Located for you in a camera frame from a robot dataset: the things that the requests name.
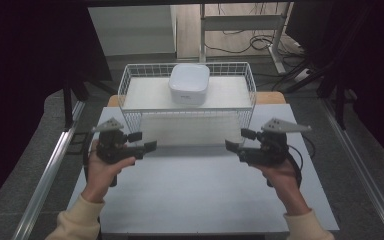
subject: black electronic device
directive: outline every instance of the black electronic device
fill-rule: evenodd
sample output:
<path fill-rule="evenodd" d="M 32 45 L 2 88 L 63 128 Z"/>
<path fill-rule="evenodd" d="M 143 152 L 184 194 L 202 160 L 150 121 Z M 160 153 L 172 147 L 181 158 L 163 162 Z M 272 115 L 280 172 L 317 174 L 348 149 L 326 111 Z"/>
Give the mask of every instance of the black electronic device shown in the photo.
<path fill-rule="evenodd" d="M 123 125 L 116 119 L 111 118 L 105 123 L 92 129 L 92 132 L 99 133 L 99 143 L 96 147 L 96 154 L 102 161 L 108 164 L 115 164 L 123 159 L 135 157 L 143 159 L 146 153 L 157 149 L 157 141 L 144 143 L 143 146 L 127 147 L 127 142 L 136 142 L 142 140 L 142 132 L 125 134 L 120 129 Z M 85 164 L 85 172 L 87 172 L 87 163 Z M 117 176 L 114 177 L 110 187 L 117 185 Z"/>
<path fill-rule="evenodd" d="M 301 169 L 289 153 L 286 133 L 309 131 L 311 130 L 311 127 L 273 118 L 263 125 L 261 129 L 264 131 L 255 132 L 246 128 L 241 129 L 241 136 L 251 140 L 257 139 L 261 143 L 260 148 L 242 147 L 239 143 L 225 140 L 226 149 L 236 153 L 239 157 L 239 161 L 247 164 L 275 167 L 282 164 L 285 160 L 288 160 L 295 170 L 295 176 L 299 187 L 302 180 Z"/>

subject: white plastic container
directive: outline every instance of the white plastic container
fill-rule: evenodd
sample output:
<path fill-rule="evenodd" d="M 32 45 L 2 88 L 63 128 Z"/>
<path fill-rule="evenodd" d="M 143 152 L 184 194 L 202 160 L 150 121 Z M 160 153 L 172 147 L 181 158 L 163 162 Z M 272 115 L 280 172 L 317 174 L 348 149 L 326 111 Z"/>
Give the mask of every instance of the white plastic container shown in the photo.
<path fill-rule="evenodd" d="M 168 85 L 172 101 L 201 105 L 205 102 L 210 69 L 205 65 L 182 63 L 173 68 Z"/>

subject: sweatshirt cuff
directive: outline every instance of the sweatshirt cuff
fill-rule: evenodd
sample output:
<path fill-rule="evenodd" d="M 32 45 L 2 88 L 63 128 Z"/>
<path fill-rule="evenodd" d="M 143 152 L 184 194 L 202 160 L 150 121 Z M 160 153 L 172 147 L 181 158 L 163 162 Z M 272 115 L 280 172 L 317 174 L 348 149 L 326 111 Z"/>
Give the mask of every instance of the sweatshirt cuff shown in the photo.
<path fill-rule="evenodd" d="M 313 209 L 299 216 L 284 214 L 284 218 L 291 239 L 333 239 L 332 234 L 322 228 Z"/>
<path fill-rule="evenodd" d="M 70 219 L 77 223 L 90 223 L 97 221 L 99 214 L 105 203 L 91 203 L 86 201 L 81 195 L 77 198 L 74 205 L 67 210 Z"/>

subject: person's left hand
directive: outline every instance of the person's left hand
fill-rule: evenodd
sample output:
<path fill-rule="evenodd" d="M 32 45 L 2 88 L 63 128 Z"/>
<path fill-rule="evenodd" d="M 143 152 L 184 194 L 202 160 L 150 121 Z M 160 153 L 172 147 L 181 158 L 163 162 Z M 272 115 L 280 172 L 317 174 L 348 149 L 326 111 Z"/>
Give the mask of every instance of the person's left hand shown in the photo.
<path fill-rule="evenodd" d="M 85 189 L 81 193 L 82 197 L 89 202 L 102 203 L 104 196 L 108 192 L 113 178 L 125 167 L 135 163 L 134 157 L 120 159 L 115 164 L 107 164 L 96 154 L 98 140 L 92 141 L 92 147 L 89 155 L 88 180 Z"/>

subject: white wire rack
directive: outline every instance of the white wire rack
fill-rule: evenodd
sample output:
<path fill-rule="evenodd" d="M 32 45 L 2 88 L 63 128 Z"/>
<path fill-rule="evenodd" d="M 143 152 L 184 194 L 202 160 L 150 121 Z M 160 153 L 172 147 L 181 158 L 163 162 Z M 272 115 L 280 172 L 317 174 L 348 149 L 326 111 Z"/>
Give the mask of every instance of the white wire rack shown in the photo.
<path fill-rule="evenodd" d="M 175 63 L 129 64 L 118 101 L 131 132 L 162 145 L 219 145 L 243 142 L 240 128 L 249 126 L 256 88 L 248 63 L 202 63 L 210 69 L 206 102 L 200 106 L 171 101 L 168 81 Z"/>

